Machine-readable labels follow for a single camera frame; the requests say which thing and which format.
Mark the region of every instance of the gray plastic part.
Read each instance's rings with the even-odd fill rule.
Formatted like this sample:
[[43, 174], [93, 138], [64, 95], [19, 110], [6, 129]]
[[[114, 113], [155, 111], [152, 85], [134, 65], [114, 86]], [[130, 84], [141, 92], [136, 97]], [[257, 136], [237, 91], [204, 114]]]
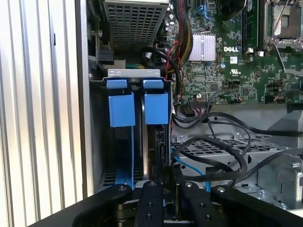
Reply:
[[[269, 127], [268, 130], [303, 131], [302, 111], [293, 111], [287, 114]], [[272, 136], [270, 141], [285, 147], [303, 148], [303, 138], [301, 137]]]

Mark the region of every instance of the yellow wire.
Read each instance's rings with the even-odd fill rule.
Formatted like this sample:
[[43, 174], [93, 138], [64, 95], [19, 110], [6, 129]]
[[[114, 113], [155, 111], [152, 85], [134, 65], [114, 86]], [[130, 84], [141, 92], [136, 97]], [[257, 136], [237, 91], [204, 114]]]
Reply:
[[184, 62], [185, 57], [188, 55], [188, 52], [189, 52], [189, 50], [190, 50], [190, 41], [189, 41], [189, 40], [191, 40], [191, 37], [190, 37], [189, 29], [190, 29], [190, 24], [187, 22], [187, 30], [188, 30], [187, 40], [188, 40], [188, 42], [187, 42], [187, 44], [186, 44], [186, 48], [185, 48], [184, 54], [183, 54], [182, 58], [180, 59], [180, 64], [181, 64], [181, 65], [183, 65], [183, 64], [185, 63], [185, 62]]

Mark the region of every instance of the blue drive bay latch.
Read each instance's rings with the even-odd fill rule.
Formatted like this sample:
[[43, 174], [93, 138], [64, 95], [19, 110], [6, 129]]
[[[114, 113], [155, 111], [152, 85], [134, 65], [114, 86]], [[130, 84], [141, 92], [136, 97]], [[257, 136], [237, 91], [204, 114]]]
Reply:
[[[107, 81], [107, 89], [126, 89], [126, 79]], [[134, 93], [108, 96], [109, 118], [111, 127], [135, 126]]]
[[168, 124], [169, 95], [167, 92], [157, 92], [157, 90], [162, 90], [164, 88], [163, 81], [161, 79], [143, 80], [143, 87], [145, 90], [147, 90], [147, 92], [144, 94], [145, 123]]

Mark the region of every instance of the metal panel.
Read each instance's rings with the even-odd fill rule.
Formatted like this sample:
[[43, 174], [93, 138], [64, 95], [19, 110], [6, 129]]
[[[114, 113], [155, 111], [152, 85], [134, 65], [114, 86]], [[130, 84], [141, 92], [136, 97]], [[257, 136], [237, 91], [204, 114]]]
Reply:
[[139, 51], [151, 45], [168, 6], [168, 0], [105, 0], [114, 48]]
[[0, 1], [0, 226], [82, 200], [75, 2]]

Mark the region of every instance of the capacitor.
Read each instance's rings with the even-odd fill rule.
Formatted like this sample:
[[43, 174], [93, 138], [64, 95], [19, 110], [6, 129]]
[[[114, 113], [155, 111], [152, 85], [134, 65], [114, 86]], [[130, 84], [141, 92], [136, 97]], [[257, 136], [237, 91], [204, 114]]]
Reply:
[[225, 65], [224, 62], [222, 62], [222, 63], [219, 65], [219, 68], [222, 69], [222, 70], [225, 69], [225, 67], [226, 67], [226, 65]]
[[253, 62], [254, 61], [254, 58], [251, 56], [247, 59], [247, 62]]

